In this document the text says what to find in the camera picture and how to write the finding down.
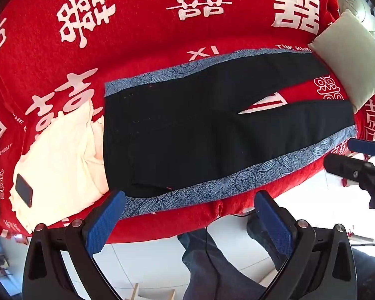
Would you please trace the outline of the black pants with patterned stripe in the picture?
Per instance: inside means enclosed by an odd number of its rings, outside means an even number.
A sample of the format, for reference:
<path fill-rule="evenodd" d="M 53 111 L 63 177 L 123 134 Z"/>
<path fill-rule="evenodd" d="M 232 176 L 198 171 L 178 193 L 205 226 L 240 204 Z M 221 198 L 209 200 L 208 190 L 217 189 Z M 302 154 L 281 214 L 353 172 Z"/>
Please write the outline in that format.
<path fill-rule="evenodd" d="M 313 53 L 241 49 L 105 85 L 103 157 L 125 218 L 234 197 L 318 160 L 357 134 L 344 97 L 266 97 L 331 72 Z"/>

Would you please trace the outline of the black smartphone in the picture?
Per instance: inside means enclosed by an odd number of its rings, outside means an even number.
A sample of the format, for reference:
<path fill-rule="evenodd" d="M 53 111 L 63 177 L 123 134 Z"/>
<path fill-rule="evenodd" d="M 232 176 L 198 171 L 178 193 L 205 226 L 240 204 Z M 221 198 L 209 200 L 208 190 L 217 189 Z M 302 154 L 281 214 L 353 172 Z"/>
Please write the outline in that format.
<path fill-rule="evenodd" d="M 17 174 L 15 190 L 24 203 L 30 208 L 32 206 L 33 189 L 20 174 Z"/>

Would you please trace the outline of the pale green pillow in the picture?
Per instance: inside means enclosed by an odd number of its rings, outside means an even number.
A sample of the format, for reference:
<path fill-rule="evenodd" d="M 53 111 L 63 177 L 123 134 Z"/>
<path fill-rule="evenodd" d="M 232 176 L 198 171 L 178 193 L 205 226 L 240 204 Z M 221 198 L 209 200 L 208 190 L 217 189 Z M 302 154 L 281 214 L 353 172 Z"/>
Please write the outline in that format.
<path fill-rule="evenodd" d="M 345 10 L 308 48 L 334 72 L 358 112 L 375 95 L 375 38 Z"/>

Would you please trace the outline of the cream white cloth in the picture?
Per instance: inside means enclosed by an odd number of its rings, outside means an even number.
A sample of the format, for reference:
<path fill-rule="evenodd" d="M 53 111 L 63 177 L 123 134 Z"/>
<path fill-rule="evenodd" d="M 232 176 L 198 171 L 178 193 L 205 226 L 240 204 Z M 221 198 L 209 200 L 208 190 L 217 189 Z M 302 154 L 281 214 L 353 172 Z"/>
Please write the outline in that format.
<path fill-rule="evenodd" d="M 27 232 L 80 213 L 108 192 L 104 120 L 92 120 L 93 103 L 59 113 L 14 167 L 9 200 Z M 33 189 L 29 208 L 15 190 L 17 174 Z"/>

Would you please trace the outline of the person legs in jeans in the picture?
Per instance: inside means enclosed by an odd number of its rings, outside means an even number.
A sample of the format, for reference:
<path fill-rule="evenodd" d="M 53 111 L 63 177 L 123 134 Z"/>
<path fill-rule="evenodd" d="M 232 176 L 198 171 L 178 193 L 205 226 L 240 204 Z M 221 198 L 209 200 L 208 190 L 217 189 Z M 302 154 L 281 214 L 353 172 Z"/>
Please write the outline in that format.
<path fill-rule="evenodd" d="M 279 271 L 287 257 L 278 252 L 256 210 L 246 225 L 248 235 L 269 254 Z M 178 237 L 185 248 L 182 261 L 190 272 L 185 299 L 262 299 L 267 288 L 238 271 L 217 248 L 205 229 Z M 353 249 L 356 268 L 357 298 L 375 299 L 375 258 Z"/>

